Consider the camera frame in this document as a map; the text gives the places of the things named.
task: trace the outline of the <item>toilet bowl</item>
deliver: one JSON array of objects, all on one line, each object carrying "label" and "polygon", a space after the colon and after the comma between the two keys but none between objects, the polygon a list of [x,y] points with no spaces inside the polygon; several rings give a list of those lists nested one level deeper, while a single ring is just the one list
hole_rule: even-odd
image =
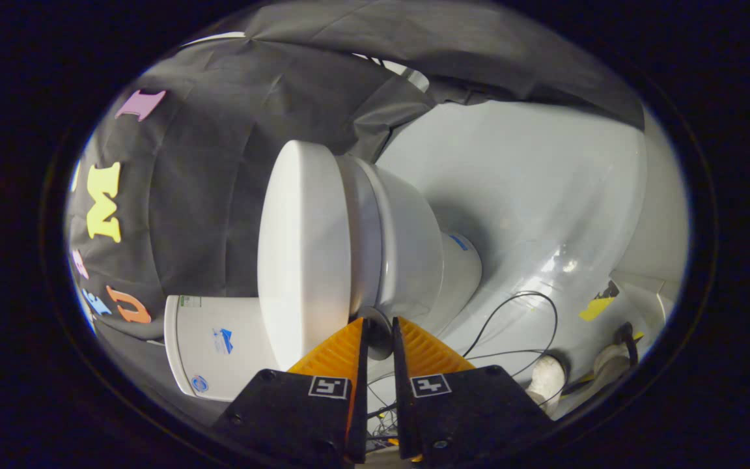
[{"label": "toilet bowl", "polygon": [[[400,315],[438,334],[482,275],[470,241],[441,232],[413,186],[359,158],[336,157],[325,146],[297,140],[283,146],[268,181],[257,264],[258,303],[250,317],[260,317],[262,327],[247,321],[241,329],[267,338],[262,344],[270,353],[260,347],[238,358],[211,352],[195,358],[194,347],[210,349],[207,330],[216,330],[221,313],[208,314],[202,299],[191,314],[206,326],[182,329],[171,318],[187,313],[178,314],[175,300],[167,302],[174,309],[165,314],[167,356],[179,387],[190,391],[185,393],[232,400],[250,380],[246,376],[253,376],[250,371],[271,365],[288,370],[364,309],[375,309],[384,324]],[[237,309],[234,304],[232,318],[247,317]],[[168,327],[176,329],[167,333]],[[205,378],[206,391],[198,392],[188,385],[188,377],[197,376],[187,368],[190,362],[203,362],[209,377],[235,375],[238,368],[240,378]],[[217,367],[220,372],[213,372]]]}]

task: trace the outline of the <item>black cable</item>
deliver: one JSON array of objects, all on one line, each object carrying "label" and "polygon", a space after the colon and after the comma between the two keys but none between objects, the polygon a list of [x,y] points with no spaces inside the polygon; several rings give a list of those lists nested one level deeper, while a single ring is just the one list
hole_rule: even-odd
[{"label": "black cable", "polygon": [[369,381],[369,383],[367,383],[367,386],[371,385],[372,383],[377,383],[378,381],[383,380],[384,378],[393,377],[393,376],[395,376],[395,373],[393,372],[387,373],[386,375],[382,377],[377,377],[374,380]]},{"label": "black cable", "polygon": [[394,409],[396,407],[398,407],[398,403],[392,403],[389,406],[381,407],[380,409],[375,410],[375,412],[369,412],[367,414],[367,419],[377,418],[378,414],[387,412],[387,410],[392,410],[392,409]]},{"label": "black cable", "polygon": [[560,392],[563,392],[563,390],[566,389],[566,385],[568,384],[569,384],[569,376],[568,376],[568,373],[566,373],[566,376],[563,379],[563,386],[560,386],[560,389],[557,392],[555,392],[553,395],[551,395],[550,398],[548,398],[545,401],[542,401],[542,403],[539,403],[536,406],[537,407],[542,406],[543,404],[548,403],[548,401],[553,400],[554,397],[556,397],[556,395],[560,394]]},{"label": "black cable", "polygon": [[479,334],[477,334],[477,338],[474,339],[473,344],[471,344],[471,346],[467,348],[467,351],[465,351],[465,353],[463,353],[462,356],[467,358],[467,354],[469,354],[471,350],[473,350],[473,347],[476,347],[476,344],[479,343],[479,339],[482,337],[482,332],[485,332],[485,327],[488,327],[488,323],[491,322],[491,318],[495,314],[497,314],[497,311],[499,311],[503,306],[505,306],[508,303],[508,301],[512,301],[512,300],[515,300],[517,298],[521,298],[524,296],[542,297],[546,299],[548,303],[550,303],[551,309],[554,310],[554,330],[551,332],[551,339],[548,341],[548,345],[546,346],[546,350],[550,349],[551,344],[554,342],[554,335],[557,333],[557,323],[559,322],[559,319],[557,318],[557,306],[554,306],[554,301],[551,301],[550,297],[545,296],[545,294],[542,294],[539,291],[518,291],[517,293],[513,294],[513,296],[508,298],[508,300],[503,301],[502,303],[499,304],[499,306],[494,308],[494,310],[491,312],[491,315],[489,315],[487,320],[485,320],[485,324],[482,325],[482,329],[479,330]]},{"label": "black cable", "polygon": [[480,356],[472,356],[472,357],[468,358],[468,360],[476,360],[477,358],[488,358],[489,356],[497,356],[498,354],[525,353],[525,352],[530,352],[530,353],[546,353],[546,350],[545,349],[544,350],[534,350],[534,349],[529,349],[529,350],[509,350],[509,351],[498,352],[498,353],[491,353],[491,354],[480,354]]},{"label": "black cable", "polygon": [[[551,344],[554,343],[554,336],[557,335],[557,323],[559,322],[559,318],[557,318],[557,306],[554,305],[554,301],[551,301],[550,297],[545,296],[545,294],[542,294],[539,291],[518,291],[517,293],[513,294],[513,296],[511,296],[510,298],[508,298],[505,301],[503,301],[502,303],[500,303],[499,306],[497,306],[491,312],[491,315],[489,315],[489,317],[487,318],[487,320],[485,320],[485,324],[483,324],[482,325],[482,329],[479,330],[479,334],[477,334],[477,338],[474,339],[473,344],[471,344],[471,346],[467,348],[467,351],[465,351],[465,353],[462,354],[462,357],[467,358],[467,354],[470,353],[471,350],[473,350],[473,347],[475,347],[477,343],[479,343],[479,339],[482,337],[482,333],[485,332],[485,327],[488,326],[488,323],[491,321],[491,318],[495,314],[497,314],[497,311],[499,311],[503,306],[505,306],[506,303],[509,303],[509,301],[515,300],[517,298],[521,298],[521,297],[524,297],[524,296],[539,296],[539,297],[544,298],[545,300],[548,301],[548,303],[550,303],[551,309],[554,312],[554,327],[551,330],[551,338],[549,339],[548,345],[546,345],[545,349],[544,350],[510,350],[510,351],[498,352],[498,353],[494,353],[494,354],[483,354],[482,356],[474,356],[474,357],[471,357],[468,360],[473,360],[473,359],[477,359],[477,358],[485,358],[485,357],[488,357],[488,356],[497,356],[498,354],[508,354],[508,353],[522,353],[522,352],[539,353],[539,356],[536,357],[535,359],[533,359],[529,363],[529,365],[526,365],[523,369],[521,369],[520,371],[518,371],[518,372],[514,373],[513,375],[511,375],[511,377],[514,377],[514,376],[520,374],[521,372],[526,371],[529,368],[529,366],[533,365],[534,363],[536,363],[537,360],[539,360],[540,358],[542,358],[542,356],[544,356],[546,354],[546,352],[551,348]],[[386,375],[384,375],[382,377],[378,377],[378,378],[376,378],[374,380],[369,381],[369,383],[367,383],[367,386],[371,385],[372,383],[375,383],[376,381],[383,380],[384,378],[391,377],[393,375],[394,375],[394,373],[393,374],[386,374]],[[384,403],[384,401],[380,397],[378,398],[378,400],[381,401],[381,403]],[[380,409],[375,410],[375,412],[368,413],[367,414],[367,419],[375,418],[376,416],[378,416],[381,413],[387,412],[388,410],[395,409],[397,406],[398,405],[396,403],[393,403],[393,404],[390,404],[389,406],[381,407]]]},{"label": "black cable", "polygon": [[383,399],[381,399],[381,397],[379,397],[378,393],[376,393],[375,391],[372,391],[372,386],[367,385],[367,389],[369,389],[369,392],[372,392],[372,395],[374,395],[376,399],[381,401],[381,404],[384,404],[384,406],[388,405],[387,403],[385,403]]}]

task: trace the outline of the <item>toilet base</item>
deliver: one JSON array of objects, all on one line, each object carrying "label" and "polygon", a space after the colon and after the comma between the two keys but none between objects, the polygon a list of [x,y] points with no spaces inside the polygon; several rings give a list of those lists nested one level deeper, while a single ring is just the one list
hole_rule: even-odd
[{"label": "toilet base", "polygon": [[462,311],[482,279],[482,261],[473,244],[456,233],[441,233],[443,273],[434,308],[421,321],[432,335],[439,335]]}]

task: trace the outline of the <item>toilet lid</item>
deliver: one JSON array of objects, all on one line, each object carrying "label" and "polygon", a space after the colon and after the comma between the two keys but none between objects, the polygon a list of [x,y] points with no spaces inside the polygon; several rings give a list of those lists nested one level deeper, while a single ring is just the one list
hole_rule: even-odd
[{"label": "toilet lid", "polygon": [[292,140],[274,164],[259,229],[258,288],[271,349],[282,370],[346,326],[351,246],[334,155]]}]

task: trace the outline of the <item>blue logo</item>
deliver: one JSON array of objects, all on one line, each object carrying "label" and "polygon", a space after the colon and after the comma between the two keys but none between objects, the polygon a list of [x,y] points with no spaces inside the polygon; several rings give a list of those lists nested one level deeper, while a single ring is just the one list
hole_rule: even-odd
[{"label": "blue logo", "polygon": [[230,342],[230,336],[232,335],[232,332],[227,329],[214,329],[214,345],[216,347],[216,350],[221,353],[227,353],[230,354],[231,351],[233,351],[233,344]]},{"label": "blue logo", "polygon": [[449,234],[449,237],[453,238],[453,240],[454,240],[454,241],[456,241],[456,244],[459,244],[459,247],[460,247],[460,248],[461,248],[461,249],[462,249],[463,251],[466,251],[466,250],[467,250],[467,246],[465,246],[465,244],[464,244],[464,243],[462,243],[462,240],[459,240],[459,238],[456,238],[456,237],[455,237],[455,236],[453,236],[452,234]]},{"label": "blue logo", "polygon": [[198,392],[205,392],[208,389],[208,381],[205,381],[204,378],[199,375],[193,377],[193,380],[190,382]]}]

